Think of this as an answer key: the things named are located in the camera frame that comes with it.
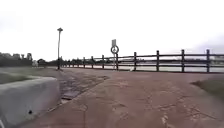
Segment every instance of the concrete barrier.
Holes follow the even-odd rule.
[[[60,103],[57,79],[32,79],[0,84],[0,128],[15,127]]]

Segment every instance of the circular sign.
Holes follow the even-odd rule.
[[[113,47],[111,47],[111,52],[113,53],[113,54],[117,54],[118,52],[119,52],[119,48],[118,48],[118,46],[113,46]]]

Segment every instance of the tree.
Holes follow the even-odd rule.
[[[24,59],[24,54],[21,54],[21,57],[22,57],[21,59]]]
[[[31,53],[27,53],[26,59],[27,60],[33,60],[32,54]]]
[[[17,59],[17,60],[20,59],[20,54],[18,54],[18,53],[14,53],[12,56],[14,59]]]
[[[111,62],[112,61],[109,58],[106,59],[106,63],[111,63]]]
[[[44,59],[39,59],[38,61],[37,61],[37,63],[38,63],[38,66],[43,66],[43,67],[46,67],[47,65],[47,63],[46,63],[46,61],[44,60]]]

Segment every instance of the street lamp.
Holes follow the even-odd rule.
[[[59,40],[58,40],[58,70],[60,69],[60,58],[59,58],[59,49],[60,49],[60,36],[61,36],[61,32],[63,31],[62,28],[58,29],[59,32]]]

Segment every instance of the sky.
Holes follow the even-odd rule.
[[[223,6],[222,0],[0,0],[0,52],[56,59],[59,27],[63,59],[112,56],[112,39],[119,56],[211,45],[224,35]]]

